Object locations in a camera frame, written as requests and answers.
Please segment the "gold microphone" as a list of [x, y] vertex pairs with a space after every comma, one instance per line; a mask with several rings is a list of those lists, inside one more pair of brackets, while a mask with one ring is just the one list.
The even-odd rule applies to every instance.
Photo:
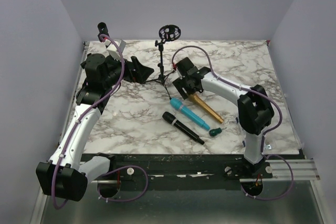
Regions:
[[213, 110], [206, 102], [204, 102], [196, 93], [190, 94], [188, 99], [192, 101], [194, 104], [198, 105], [202, 108], [208, 115], [210, 115], [214, 120], [216, 120], [219, 124], [224, 122], [224, 119]]

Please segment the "blue microphone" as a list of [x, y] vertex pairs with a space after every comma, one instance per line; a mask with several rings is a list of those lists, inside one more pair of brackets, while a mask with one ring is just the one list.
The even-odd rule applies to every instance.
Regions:
[[184, 114], [187, 118], [189, 118], [191, 121], [196, 123], [201, 128], [205, 129], [206, 131], [210, 130], [210, 126], [197, 114], [195, 114], [192, 110], [190, 110], [186, 105], [182, 103], [177, 98], [171, 98], [170, 99], [170, 105], [177, 111], [180, 111], [182, 114]]

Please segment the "black microphone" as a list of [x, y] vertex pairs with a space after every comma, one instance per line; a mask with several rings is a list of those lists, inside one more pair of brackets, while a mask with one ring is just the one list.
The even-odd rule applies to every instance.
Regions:
[[173, 114], [171, 114], [168, 111], [165, 111], [162, 115], [162, 118], [170, 125], [184, 133], [186, 136], [188, 136], [193, 141], [204, 145], [204, 141], [197, 135], [195, 132], [193, 132], [190, 128], [188, 128], [186, 125], [184, 125], [182, 122], [180, 122]]

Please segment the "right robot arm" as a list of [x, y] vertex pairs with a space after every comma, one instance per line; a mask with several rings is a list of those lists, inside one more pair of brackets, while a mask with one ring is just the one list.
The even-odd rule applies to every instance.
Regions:
[[249, 178], [260, 172], [263, 159], [262, 134], [271, 124], [274, 110], [265, 89], [256, 85], [249, 87], [223, 79], [212, 73], [209, 67], [198, 69], [188, 57], [174, 65], [179, 77], [173, 85], [183, 99], [203, 91], [214, 93], [237, 106], [238, 122], [246, 132], [242, 173]]

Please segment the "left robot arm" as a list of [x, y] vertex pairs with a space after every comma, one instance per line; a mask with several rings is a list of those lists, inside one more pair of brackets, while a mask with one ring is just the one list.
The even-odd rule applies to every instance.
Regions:
[[36, 168], [43, 193], [53, 200], [80, 201], [90, 182], [100, 176], [112, 179], [116, 175], [113, 155], [97, 154], [82, 164], [84, 147], [110, 95], [118, 89], [121, 81], [144, 84], [154, 72], [135, 56], [119, 61], [112, 56], [89, 54], [81, 67], [86, 78], [76, 95], [76, 107], [69, 127], [49, 160], [40, 162]]

